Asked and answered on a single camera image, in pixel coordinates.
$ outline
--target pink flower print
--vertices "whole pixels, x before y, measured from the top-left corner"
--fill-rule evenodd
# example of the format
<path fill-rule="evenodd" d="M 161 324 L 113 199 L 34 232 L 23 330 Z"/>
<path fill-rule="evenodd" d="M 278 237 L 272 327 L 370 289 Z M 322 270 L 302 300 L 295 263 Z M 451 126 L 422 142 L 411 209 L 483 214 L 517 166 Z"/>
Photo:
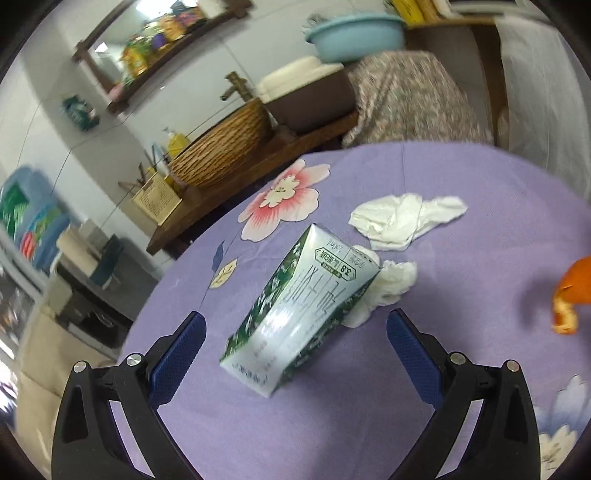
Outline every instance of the pink flower print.
<path fill-rule="evenodd" d="M 271 235 L 281 220 L 301 222 L 318 208 L 318 191 L 310 186 L 330 175 L 330 165 L 307 167 L 299 159 L 284 170 L 269 190 L 259 193 L 238 216 L 238 222 L 245 220 L 242 239 L 260 242 Z"/>

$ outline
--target wicker basket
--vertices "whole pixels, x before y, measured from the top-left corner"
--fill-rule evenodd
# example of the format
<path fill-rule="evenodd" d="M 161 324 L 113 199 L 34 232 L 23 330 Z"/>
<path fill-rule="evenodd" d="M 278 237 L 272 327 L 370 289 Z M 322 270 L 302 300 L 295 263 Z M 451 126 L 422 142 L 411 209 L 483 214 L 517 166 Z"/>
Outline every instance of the wicker basket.
<path fill-rule="evenodd" d="M 255 98 L 195 140 L 170 167 L 180 180 L 205 187 L 234 171 L 271 134 L 269 114 Z"/>
<path fill-rule="evenodd" d="M 146 182 L 132 200 L 159 226 L 181 203 L 173 188 L 158 173 Z"/>

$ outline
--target sink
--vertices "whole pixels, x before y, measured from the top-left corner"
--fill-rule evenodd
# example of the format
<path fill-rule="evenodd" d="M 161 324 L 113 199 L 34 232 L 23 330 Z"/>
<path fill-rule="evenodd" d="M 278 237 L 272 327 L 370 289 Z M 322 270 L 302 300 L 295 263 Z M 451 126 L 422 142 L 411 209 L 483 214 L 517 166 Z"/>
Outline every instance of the sink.
<path fill-rule="evenodd" d="M 190 144 L 170 168 L 187 184 L 206 187 L 236 170 L 271 135 L 269 113 L 254 98 Z"/>

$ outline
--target cardboard box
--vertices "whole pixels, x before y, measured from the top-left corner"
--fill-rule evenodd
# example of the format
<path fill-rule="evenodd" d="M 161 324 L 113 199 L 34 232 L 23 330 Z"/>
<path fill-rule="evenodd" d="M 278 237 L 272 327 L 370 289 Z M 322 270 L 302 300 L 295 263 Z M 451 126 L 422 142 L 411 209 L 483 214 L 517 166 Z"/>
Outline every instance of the cardboard box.
<path fill-rule="evenodd" d="M 341 323 L 378 273 L 369 257 L 310 225 L 228 339 L 222 368 L 269 397 Z"/>

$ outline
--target crumpled tissue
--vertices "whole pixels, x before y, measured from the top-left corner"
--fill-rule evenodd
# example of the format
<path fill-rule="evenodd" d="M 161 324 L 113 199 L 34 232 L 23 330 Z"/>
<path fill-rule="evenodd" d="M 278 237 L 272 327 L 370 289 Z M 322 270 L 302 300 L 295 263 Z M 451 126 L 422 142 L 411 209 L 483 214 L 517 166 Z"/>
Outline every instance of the crumpled tissue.
<path fill-rule="evenodd" d="M 372 250 L 404 251 L 410 243 L 466 213 L 458 197 L 437 197 L 425 201 L 416 193 L 389 195 L 359 205 L 349 224 L 370 240 Z"/>
<path fill-rule="evenodd" d="M 355 245 L 353 248 L 366 254 L 378 265 L 380 264 L 379 256 L 376 252 L 360 245 Z M 365 294 L 343 320 L 343 325 L 349 328 L 356 328 L 364 324 L 376 308 L 392 305 L 400 300 L 401 295 L 408 292 L 417 282 L 417 277 L 416 263 L 405 262 L 397 264 L 386 260 L 382 266 L 382 270 L 375 277 Z"/>

